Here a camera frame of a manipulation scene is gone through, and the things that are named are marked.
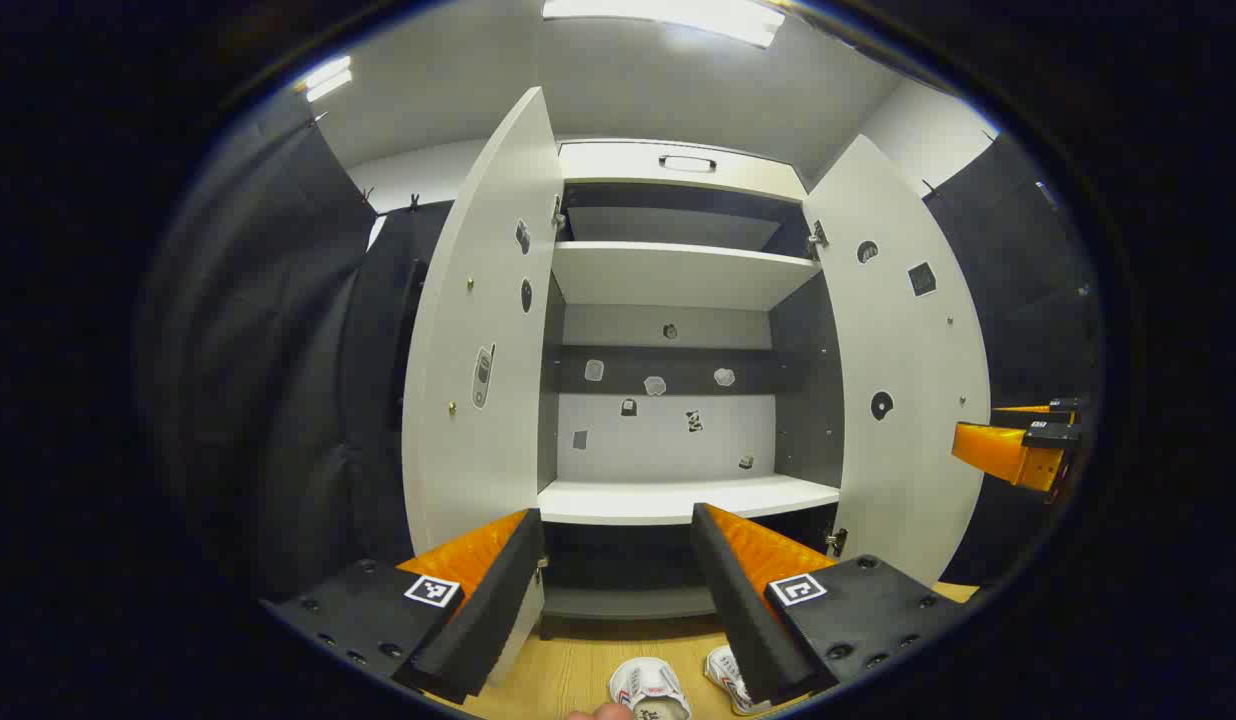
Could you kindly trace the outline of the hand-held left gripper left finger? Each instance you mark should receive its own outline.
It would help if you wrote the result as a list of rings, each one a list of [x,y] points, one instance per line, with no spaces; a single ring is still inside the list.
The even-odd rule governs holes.
[[[265,608],[318,650],[446,701],[485,689],[539,582],[543,520],[523,509],[414,559],[358,559]]]

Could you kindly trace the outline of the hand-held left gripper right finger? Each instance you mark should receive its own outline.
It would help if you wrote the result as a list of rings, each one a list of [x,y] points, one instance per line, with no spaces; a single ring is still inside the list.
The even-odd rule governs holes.
[[[797,700],[873,679],[958,629],[967,603],[886,559],[832,559],[696,503],[690,541],[751,700]]]

